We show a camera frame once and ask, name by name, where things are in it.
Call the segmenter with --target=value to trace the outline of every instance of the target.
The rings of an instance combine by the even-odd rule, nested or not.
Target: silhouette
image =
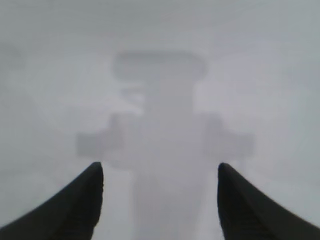
[[[320,238],[320,228],[271,200],[227,163],[218,168],[217,206],[225,240]]]
[[[0,228],[1,240],[90,240],[103,200],[104,175],[92,163],[48,201]]]
[[[80,157],[135,173],[135,240],[193,239],[213,163],[252,154],[250,134],[228,131],[218,114],[194,114],[206,67],[186,52],[119,54],[114,74],[142,85],[134,93],[144,95],[143,116],[115,113],[106,129],[77,136]]]

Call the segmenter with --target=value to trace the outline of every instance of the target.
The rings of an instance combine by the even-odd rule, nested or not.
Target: fog
[[[93,240],[222,239],[220,162],[320,226],[318,7],[1,0],[0,226],[93,161]]]

